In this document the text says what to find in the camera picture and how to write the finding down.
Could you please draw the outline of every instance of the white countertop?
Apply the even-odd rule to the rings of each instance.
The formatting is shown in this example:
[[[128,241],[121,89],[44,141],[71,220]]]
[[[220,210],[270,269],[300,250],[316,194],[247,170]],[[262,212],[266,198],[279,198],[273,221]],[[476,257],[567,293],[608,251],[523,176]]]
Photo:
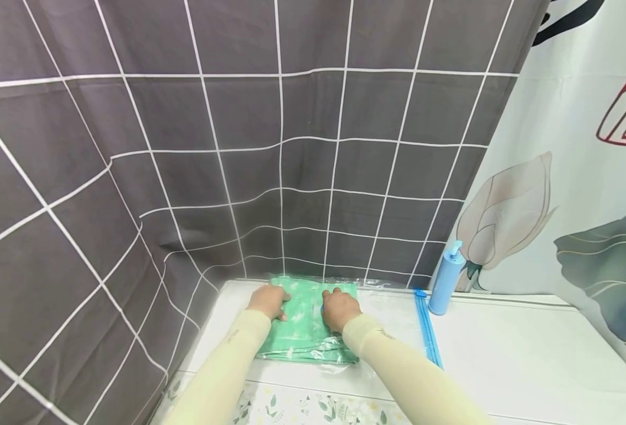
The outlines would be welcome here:
[[[181,371],[195,372],[263,282],[229,281]],[[423,349],[412,291],[358,291],[363,312]],[[444,370],[500,424],[626,424],[626,364],[556,296],[456,294],[431,316]],[[392,400],[366,365],[322,367],[256,359],[247,379]]]

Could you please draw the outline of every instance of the beige arm sleeve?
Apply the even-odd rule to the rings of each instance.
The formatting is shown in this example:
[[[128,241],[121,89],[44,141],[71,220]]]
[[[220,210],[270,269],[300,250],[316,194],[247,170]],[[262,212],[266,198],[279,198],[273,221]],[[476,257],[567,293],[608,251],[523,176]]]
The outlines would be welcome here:
[[[247,371],[271,321],[265,314],[245,310],[228,335],[202,364],[165,425],[227,424],[232,419]]]
[[[459,386],[424,354],[361,314],[344,327],[344,342],[370,364],[413,424],[491,424]]]

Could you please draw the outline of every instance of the lotus bud print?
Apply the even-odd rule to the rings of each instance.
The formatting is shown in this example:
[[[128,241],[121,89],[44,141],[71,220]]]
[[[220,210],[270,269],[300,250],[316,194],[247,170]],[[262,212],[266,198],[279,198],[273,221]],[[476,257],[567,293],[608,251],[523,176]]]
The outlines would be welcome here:
[[[457,290],[479,285],[482,270],[497,267],[529,245],[547,224],[551,152],[493,175],[478,190],[457,224],[457,239],[467,260]]]

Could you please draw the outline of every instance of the gray shower curtain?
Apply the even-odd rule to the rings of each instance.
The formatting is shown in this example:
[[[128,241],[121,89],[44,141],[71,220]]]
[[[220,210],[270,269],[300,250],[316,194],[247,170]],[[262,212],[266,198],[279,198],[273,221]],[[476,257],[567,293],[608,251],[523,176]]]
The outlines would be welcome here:
[[[427,285],[546,4],[0,0],[0,424],[143,423],[229,278]]]

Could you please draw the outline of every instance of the vacuum storage bag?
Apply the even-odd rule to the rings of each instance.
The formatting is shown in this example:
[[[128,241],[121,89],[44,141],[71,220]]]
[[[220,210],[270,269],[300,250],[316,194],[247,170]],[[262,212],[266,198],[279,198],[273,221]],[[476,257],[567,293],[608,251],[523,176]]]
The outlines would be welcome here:
[[[356,283],[320,283],[288,276],[273,278],[271,283],[282,286],[292,299],[282,306],[287,321],[273,321],[273,327],[256,357],[319,364],[358,363],[358,358],[346,347],[341,335],[331,332],[325,325],[321,314],[322,291],[331,292],[339,287],[357,299]]]

